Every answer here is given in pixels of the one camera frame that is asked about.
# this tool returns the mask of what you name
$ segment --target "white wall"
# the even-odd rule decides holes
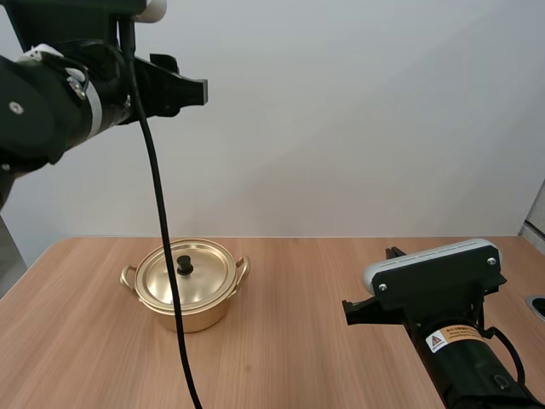
[[[152,120],[171,233],[517,234],[545,177],[544,21],[543,0],[169,2],[139,53],[210,99]],[[0,38],[15,56],[5,15]],[[157,235],[137,125],[18,181],[3,218],[29,263]]]

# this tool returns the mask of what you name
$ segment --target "wooden table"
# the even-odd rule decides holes
[[[460,239],[218,239],[248,255],[227,317],[186,337],[204,408],[442,408],[401,326],[347,326],[341,301],[369,297],[364,266]],[[545,258],[522,238],[492,239],[508,283],[486,298],[545,400]],[[190,408],[173,332],[119,284],[158,239],[74,238],[52,246],[0,301],[2,408]],[[508,352],[492,348],[515,374]]]

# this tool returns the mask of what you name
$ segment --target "pot lid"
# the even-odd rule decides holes
[[[206,309],[229,296],[235,286],[236,266],[227,249],[202,239],[177,240],[171,248],[183,312]],[[138,267],[135,289],[148,307],[174,313],[163,247]]]

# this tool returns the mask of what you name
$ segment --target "wire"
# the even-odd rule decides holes
[[[494,336],[496,336],[502,344],[505,346],[507,351],[511,354],[511,358],[513,359],[514,366],[517,370],[517,383],[519,384],[520,388],[536,403],[536,405],[539,405],[541,407],[543,404],[537,400],[537,398],[530,392],[528,387],[526,386],[526,374],[525,374],[525,368],[522,365],[522,359],[520,359],[519,353],[517,353],[517,350],[509,341],[509,338],[505,336],[503,332],[495,328],[494,326],[491,326],[488,330],[484,330],[483,328],[480,328],[481,335],[483,335],[487,339],[492,339]]]
[[[121,40],[121,50],[123,51],[123,57],[129,71],[129,85],[132,104],[135,107],[136,115],[138,116],[138,120],[144,134],[147,153],[150,160],[150,166],[152,168],[153,188],[155,190],[155,198],[157,200],[159,224],[161,227],[161,238],[163,240],[164,248],[164,259],[167,264],[170,289],[172,290],[172,303],[174,304],[176,333],[178,335],[178,347],[180,349],[181,365],[183,366],[184,374],[186,376],[187,387],[189,388],[189,394],[191,395],[193,405],[196,409],[202,409],[203,407],[201,406],[201,403],[198,399],[197,390],[195,389],[195,383],[193,382],[191,368],[189,366],[189,359],[187,358],[186,341],[184,338],[184,326],[181,318],[180,294],[178,292],[178,284],[176,281],[176,275],[174,270],[172,250],[170,249],[169,229],[167,225],[166,210],[164,208],[163,188],[161,187],[161,177],[159,175],[157,154],[155,153],[152,132],[150,131],[149,124],[147,123],[146,113],[144,111],[144,107],[142,106],[142,101],[136,79],[135,23],[132,20],[123,19],[119,21],[119,37]]]

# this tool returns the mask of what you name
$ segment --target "black cable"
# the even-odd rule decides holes
[[[136,80],[135,23],[132,20],[124,19],[119,21],[119,37],[121,41],[121,50],[123,51],[123,57],[125,59],[127,69],[129,70],[132,104],[135,107],[136,114],[142,128],[142,132],[144,133],[147,153],[152,168],[153,188],[155,189],[155,197],[157,200],[159,224],[161,227],[161,238],[163,239],[164,259],[166,261],[167,271],[169,274],[170,289],[172,290],[172,303],[174,304],[176,333],[178,335],[178,346],[180,349],[181,365],[184,369],[187,387],[189,388],[189,394],[191,395],[193,405],[195,405],[196,409],[202,409],[203,407],[201,406],[201,403],[198,399],[197,390],[195,389],[195,383],[193,382],[191,368],[189,366],[189,359],[187,358],[186,341],[184,339],[184,327],[181,318],[180,294],[178,292],[178,284],[176,282],[172,250],[170,249],[167,215],[164,208],[163,189],[161,187],[161,177],[159,175],[157,154],[155,153],[155,146],[153,146],[152,132],[150,131],[149,124],[147,123],[146,113],[144,111],[144,107],[142,106],[140,92],[138,90],[138,83]]]
[[[487,339],[491,339],[492,337],[496,336],[502,342],[502,344],[511,354],[511,359],[513,359],[514,366],[517,369],[517,383],[519,384],[520,388],[528,396],[530,396],[530,398],[537,405],[542,406],[542,403],[539,400],[537,400],[537,398],[530,392],[530,390],[526,386],[526,374],[525,374],[524,365],[522,364],[522,359],[520,359],[519,353],[517,352],[514,345],[511,343],[511,341],[509,341],[509,338],[507,338],[503,332],[501,332],[494,326],[491,326],[488,330],[481,331],[481,335],[483,335]]]
[[[87,92],[87,88],[89,87],[89,70],[87,67],[82,64],[79,61],[72,60],[70,58],[66,58],[64,56],[49,54],[49,53],[43,53],[43,62],[46,64],[49,64],[53,68],[60,68],[62,72],[64,72],[67,68],[74,68],[79,70],[83,77],[85,78],[83,81],[82,91],[85,93]]]

